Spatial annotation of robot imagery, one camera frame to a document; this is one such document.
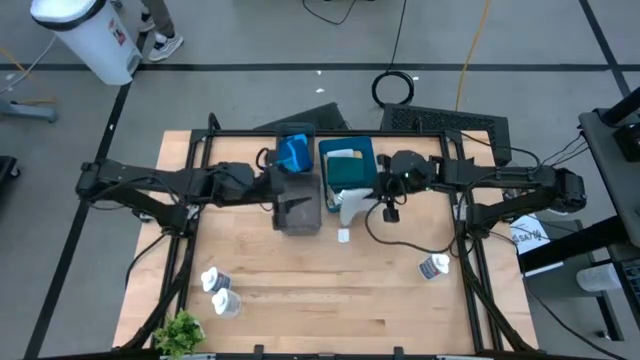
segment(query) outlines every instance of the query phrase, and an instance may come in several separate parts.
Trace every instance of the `cable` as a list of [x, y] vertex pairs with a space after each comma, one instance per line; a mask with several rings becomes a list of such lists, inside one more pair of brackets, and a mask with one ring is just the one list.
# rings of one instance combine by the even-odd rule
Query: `cable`
[[502, 234], [500, 234], [500, 233], [497, 233], [497, 232], [495, 232], [495, 231], [493, 231], [493, 230], [489, 230], [489, 232], [490, 232], [490, 233], [492, 233], [493, 235], [498, 235], [498, 236], [500, 236], [501, 238], [503, 238], [503, 239], [507, 240], [509, 243], [511, 243], [512, 245], [514, 245], [514, 246], [516, 247], [516, 251], [518, 250], [518, 243], [517, 243], [517, 242], [515, 242], [515, 241], [513, 241], [513, 239], [510, 239], [509, 237], [507, 237], [507, 236], [505, 236], [505, 235], [502, 235]]
[[526, 217], [530, 217], [530, 218], [532, 218], [532, 219], [534, 219], [534, 220], [537, 220], [537, 221], [539, 221], [540, 223], [545, 224], [545, 225], [547, 225], [547, 226], [554, 227], [554, 228], [556, 228], [556, 229], [561, 229], [561, 230], [567, 231], [567, 232], [572, 233], [572, 234], [576, 232], [575, 230], [571, 230], [571, 229], [566, 228], [566, 227], [564, 227], [564, 226], [560, 226], [560, 225], [552, 224], [552, 223], [550, 223], [550, 222], [548, 222], [548, 221], [545, 221], [545, 220], [540, 220], [539, 218], [537, 218], [537, 217], [535, 217], [535, 216], [531, 216], [531, 215], [525, 215], [525, 216], [526, 216]]
[[578, 146], [576, 146], [573, 150], [569, 151], [568, 153], [562, 154], [562, 156], [560, 156], [558, 158], [558, 160], [556, 160], [553, 164], [551, 164], [551, 166], [555, 166], [557, 163], [559, 163], [560, 161], [563, 161], [564, 159], [566, 159], [567, 156], [571, 156], [573, 154], [576, 153], [576, 151], [578, 151], [580, 149], [580, 147], [582, 145], [584, 145], [586, 143], [586, 141], [581, 142], [580, 144], [578, 144]]
[[567, 146], [565, 146], [564, 148], [562, 148], [562, 150], [556, 152], [555, 154], [549, 156], [548, 158], [544, 159], [542, 161], [542, 163], [546, 163], [547, 161], [553, 159], [554, 157], [556, 157], [557, 155], [565, 152], [571, 145], [573, 145], [576, 141], [580, 140], [580, 138], [582, 137], [582, 134], [578, 134], [578, 137], [576, 137], [573, 141], [571, 141], [570, 143], [567, 144]]
[[489, 14], [489, 5], [491, 5], [491, 0], [484, 1], [484, 9], [482, 10], [482, 18], [480, 19], [480, 24], [478, 25], [478, 30], [476, 30], [476, 34], [473, 37], [473, 42], [471, 43], [471, 49], [469, 49], [469, 54], [467, 55], [467, 59], [464, 62], [464, 66], [462, 67], [462, 71], [460, 72], [460, 80], [458, 81], [458, 94], [456, 95], [456, 111], [458, 111], [458, 105], [460, 104], [460, 95], [462, 94], [462, 84], [464, 83], [464, 75], [467, 72], [467, 67], [469, 67], [469, 62], [471, 61], [471, 56], [473, 55], [473, 50], [476, 48], [476, 43], [480, 38], [480, 34], [482, 33], [482, 29], [484, 28], [484, 22], [487, 20], [487, 15]]
[[305, 8], [305, 9], [306, 9], [306, 10], [307, 10], [311, 15], [313, 15], [313, 16], [315, 16], [315, 17], [317, 17], [318, 19], [320, 19], [320, 20], [322, 20], [322, 21], [324, 21], [324, 22], [327, 22], [327, 23], [329, 23], [329, 24], [331, 24], [331, 25], [336, 25], [336, 26], [342, 25], [342, 23], [344, 23], [344, 22], [345, 22], [345, 20], [347, 20], [347, 18], [349, 17], [349, 14], [351, 13], [351, 9], [353, 9], [353, 6], [354, 6], [355, 4], [356, 4], [356, 0], [353, 0], [353, 1], [351, 2], [351, 6], [349, 6], [349, 10], [347, 10], [347, 13], [344, 15], [344, 18], [342, 18], [342, 20], [340, 20], [340, 21], [336, 22], [336, 21], [329, 20], [329, 19], [327, 19], [327, 18], [324, 18], [324, 17], [322, 17], [322, 16], [320, 16], [320, 15], [318, 15], [318, 14], [314, 13], [314, 12], [313, 12], [311, 9], [309, 9], [309, 7], [307, 6], [307, 0], [302, 0], [302, 6], [304, 6], [304, 8]]
[[533, 291], [531, 291], [529, 289], [529, 287], [527, 286], [527, 281], [526, 279], [522, 279], [522, 284], [524, 285], [524, 289], [527, 291], [527, 293], [529, 293], [529, 295], [531, 295], [534, 299], [536, 299], [536, 301], [538, 301], [538, 303], [540, 303], [540, 305], [547, 310], [547, 312], [549, 313], [549, 315], [551, 315], [551, 317], [558, 322], [558, 324], [560, 326], [562, 326], [565, 330], [567, 330], [569, 333], [571, 333], [571, 335], [575, 336], [576, 338], [580, 339], [582, 342], [584, 342], [585, 344], [589, 345], [590, 347], [592, 347], [593, 349], [613, 358], [616, 360], [626, 360], [625, 358], [623, 358], [622, 356], [619, 356], [617, 354], [614, 354], [606, 349], [601, 348], [600, 346], [592, 343], [591, 341], [587, 340], [587, 338], [585, 338], [584, 336], [578, 334], [577, 331], [573, 330], [572, 328], [570, 328], [567, 324], [564, 323], [564, 321], [562, 321], [558, 315], [556, 315], [553, 311], [551, 311], [551, 309], [549, 308], [549, 306], [547, 306], [547, 304], [545, 304], [544, 302], [542, 302], [542, 300], [540, 300], [540, 298], [538, 297], [538, 295], [534, 294]]
[[[31, 73], [31, 70], [33, 70], [33, 68], [38, 65], [38, 63], [40, 62], [40, 60], [42, 60], [42, 58], [44, 58], [45, 55], [47, 55], [47, 53], [49, 52], [49, 50], [51, 50], [51, 47], [53, 46], [53, 43], [56, 41], [56, 36], [54, 35], [53, 38], [51, 38], [51, 41], [49, 42], [49, 45], [47, 45], [47, 47], [44, 49], [44, 51], [42, 52], [42, 54], [40, 54], [40, 56], [38, 56], [36, 58], [36, 60], [31, 64], [31, 66], [29, 66], [29, 68], [27, 68], [27, 70], [24, 70], [22, 75], [20, 77], [18, 77], [16, 80], [14, 80], [11, 84], [7, 85], [6, 87], [4, 87], [3, 89], [0, 89], [0, 94], [9, 91], [10, 89], [12, 89], [14, 86], [18, 85], [22, 80], [24, 80], [27, 76], [29, 76], [29, 74]], [[10, 60], [12, 59], [12, 56], [5, 50], [5, 49], [1, 49], [2, 53], [7, 56]]]
[[[498, 235], [501, 238], [508, 240], [511, 244], [513, 244], [516, 248], [516, 251], [518, 251], [518, 243], [516, 243], [515, 241], [513, 241], [513, 239], [509, 239], [508, 237], [499, 234], [495, 231], [489, 231], [490, 233], [494, 234], [494, 235]], [[540, 298], [534, 294], [531, 289], [529, 289], [529, 287], [527, 286], [527, 281], [526, 278], [523, 277], [522, 279], [522, 285], [524, 286], [524, 289], [527, 293], [529, 293], [529, 295], [531, 295], [534, 299], [536, 299], [538, 301], [538, 303], [540, 303], [540, 305], [549, 313], [549, 315], [551, 315], [551, 317], [558, 322], [558, 324], [560, 324], [560, 326], [562, 326], [565, 330], [567, 330], [569, 333], [571, 333], [573, 336], [577, 337], [578, 339], [580, 339], [581, 341], [583, 341], [585, 344], [591, 346], [592, 348], [594, 348], [597, 351], [600, 351], [601, 353], [610, 356], [614, 359], [620, 359], [620, 360], [626, 360], [625, 358], [616, 355], [614, 353], [611, 353], [597, 345], [595, 345], [594, 343], [592, 343], [591, 341], [587, 340], [584, 336], [578, 334], [575, 330], [571, 329], [567, 324], [565, 324], [562, 320], [560, 320], [560, 318], [553, 312], [551, 311], [551, 309], [549, 308], [549, 306], [547, 306], [542, 300], [540, 300]]]
[[260, 151], [258, 151], [258, 154], [256, 155], [256, 167], [264, 171], [264, 169], [266, 169], [266, 166], [260, 165], [260, 157], [262, 156], [262, 153], [264, 153], [264, 157], [263, 157], [264, 164], [267, 165], [267, 156], [269, 155], [269, 148], [264, 147], [260, 149]]
[[[484, 142], [482, 140], [476, 139], [473, 136], [465, 134], [464, 132], [462, 132], [460, 130], [456, 130], [456, 129], [448, 129], [448, 130], [455, 131], [455, 132], [460, 132], [460, 135], [462, 135], [462, 136], [464, 136], [464, 137], [466, 137], [468, 139], [471, 139], [471, 140], [473, 140], [473, 141], [475, 141], [477, 143], [480, 143], [480, 144], [483, 144], [483, 145], [491, 147], [490, 143], [487, 143], [487, 142]], [[536, 154], [532, 153], [529, 150], [525, 150], [525, 149], [521, 149], [521, 148], [517, 148], [517, 147], [513, 147], [513, 146], [504, 146], [504, 145], [496, 145], [495, 147], [499, 148], [499, 149], [509, 149], [511, 151], [515, 151], [515, 152], [519, 152], [519, 153], [531, 156], [536, 161], [536, 168], [535, 168], [534, 171], [537, 171], [538, 169], [540, 169], [540, 166], [542, 166], [542, 164], [543, 164], [542, 162], [540, 162], [540, 158]]]
[[267, 209], [266, 207], [264, 207], [264, 204], [260, 203], [258, 204], [260, 205], [260, 207], [262, 208], [262, 210], [266, 211], [266, 212], [271, 212], [271, 210], [273, 210], [273, 205], [271, 206], [271, 209]]
[[157, 238], [156, 240], [154, 240], [151, 244], [149, 244], [149, 246], [147, 246], [146, 248], [144, 248], [144, 250], [142, 250], [140, 252], [140, 254], [136, 255], [136, 257], [133, 258], [133, 261], [131, 261], [131, 264], [129, 265], [129, 268], [127, 268], [127, 275], [124, 278], [124, 288], [127, 288], [127, 285], [129, 284], [129, 276], [131, 275], [131, 270], [133, 270], [133, 267], [136, 265], [136, 263], [138, 262], [138, 260], [140, 260], [140, 258], [142, 256], [144, 256], [144, 254], [146, 254], [147, 252], [149, 252], [149, 250], [153, 249], [154, 246], [158, 245], [158, 243], [160, 241], [162, 241], [162, 239], [165, 238], [165, 236], [167, 236], [167, 234], [162, 234], [160, 235], [159, 238]]
[[409, 87], [409, 93], [404, 100], [399, 102], [400, 105], [410, 104], [415, 94], [415, 84], [413, 83], [413, 78], [411, 78], [409, 74], [402, 71], [390, 71], [393, 63], [396, 60], [396, 53], [398, 52], [398, 43], [400, 42], [400, 34], [402, 33], [402, 24], [404, 22], [404, 13], [406, 8], [407, 0], [404, 0], [404, 3], [402, 5], [402, 14], [400, 15], [400, 25], [398, 25], [398, 32], [396, 34], [396, 43], [393, 46], [393, 55], [391, 56], [391, 62], [387, 66], [387, 69], [382, 74], [378, 75], [375, 80], [373, 80], [373, 84], [371, 84], [371, 96], [373, 97], [373, 101], [375, 101], [376, 104], [378, 104], [378, 106], [382, 109], [384, 109], [384, 103], [378, 97], [378, 84], [380, 83], [380, 80], [384, 79], [387, 76], [398, 77], [404, 80], [404, 82], [407, 83], [407, 86]]
[[569, 161], [569, 160], [573, 159], [574, 157], [576, 157], [576, 156], [578, 156], [578, 155], [582, 154], [583, 152], [585, 152], [585, 151], [587, 151], [587, 150], [589, 150], [589, 146], [587, 146], [586, 148], [584, 148], [584, 149], [580, 150], [580, 152], [578, 152], [577, 154], [575, 154], [575, 155], [573, 155], [573, 156], [570, 156], [570, 157], [568, 157], [568, 158], [566, 158], [566, 159], [564, 159], [564, 160], [562, 160], [562, 161], [558, 161], [557, 163], [555, 163], [555, 164], [553, 164], [553, 165], [554, 165], [554, 166], [558, 166], [558, 165], [560, 165], [560, 164], [566, 163], [567, 161]]
[[408, 243], [408, 242], [404, 242], [404, 241], [385, 241], [385, 240], [381, 240], [380, 238], [378, 238], [377, 236], [375, 236], [373, 234], [373, 232], [371, 231], [371, 227], [369, 226], [369, 218], [371, 217], [371, 213], [373, 212], [373, 210], [375, 210], [375, 208], [377, 208], [378, 206], [380, 206], [380, 204], [382, 204], [383, 201], [380, 200], [377, 203], [375, 203], [370, 209], [369, 211], [367, 211], [367, 215], [364, 218], [364, 227], [367, 229], [367, 232], [369, 233], [369, 236], [371, 236], [371, 238], [373, 240], [375, 240], [376, 242], [383, 244], [383, 245], [401, 245], [401, 246], [407, 246], [410, 247], [412, 249], [418, 250], [418, 251], [422, 251], [424, 253], [427, 254], [442, 254], [447, 252], [450, 247], [451, 244], [447, 245], [447, 247], [445, 247], [442, 250], [431, 250], [431, 249], [426, 249], [423, 248], [421, 246], [418, 246], [416, 244], [412, 244], [412, 243]]

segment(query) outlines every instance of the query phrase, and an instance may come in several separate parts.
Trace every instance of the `potted plant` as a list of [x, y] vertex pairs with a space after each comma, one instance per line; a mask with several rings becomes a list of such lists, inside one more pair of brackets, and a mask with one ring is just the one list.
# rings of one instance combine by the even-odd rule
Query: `potted plant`
[[200, 323], [184, 310], [180, 310], [175, 318], [167, 319], [165, 327], [157, 329], [153, 335], [158, 340], [157, 347], [174, 360], [192, 354], [195, 346], [204, 340]]

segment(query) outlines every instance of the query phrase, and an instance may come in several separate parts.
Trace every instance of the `gray container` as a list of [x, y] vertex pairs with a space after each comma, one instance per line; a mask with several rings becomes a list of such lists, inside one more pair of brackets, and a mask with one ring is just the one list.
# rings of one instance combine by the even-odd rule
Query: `gray container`
[[288, 236], [317, 234], [322, 226], [320, 176], [289, 174], [283, 181], [285, 191], [274, 204], [273, 229]]

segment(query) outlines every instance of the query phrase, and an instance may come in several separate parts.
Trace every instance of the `metal bracket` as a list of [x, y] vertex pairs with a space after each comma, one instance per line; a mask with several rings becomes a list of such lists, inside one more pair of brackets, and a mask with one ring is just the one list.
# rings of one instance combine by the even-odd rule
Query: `metal bracket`
[[393, 360], [404, 360], [404, 349], [402, 346], [393, 348]]
[[256, 344], [253, 347], [253, 360], [262, 360], [264, 356], [264, 345]]

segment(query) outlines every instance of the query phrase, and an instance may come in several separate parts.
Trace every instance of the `white paper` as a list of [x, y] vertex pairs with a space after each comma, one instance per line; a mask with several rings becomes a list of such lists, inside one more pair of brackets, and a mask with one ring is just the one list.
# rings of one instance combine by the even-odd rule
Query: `white paper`
[[[524, 254], [542, 245], [550, 243], [549, 236], [542, 228], [535, 215], [522, 216], [511, 224], [513, 241], [518, 244], [518, 253]], [[525, 277], [539, 274], [562, 266], [562, 262], [547, 265], [536, 270], [528, 271]]]
[[338, 242], [340, 243], [348, 243], [349, 242], [349, 229], [342, 228], [338, 229]]
[[356, 156], [353, 149], [340, 149], [327, 152], [327, 157], [354, 157]]

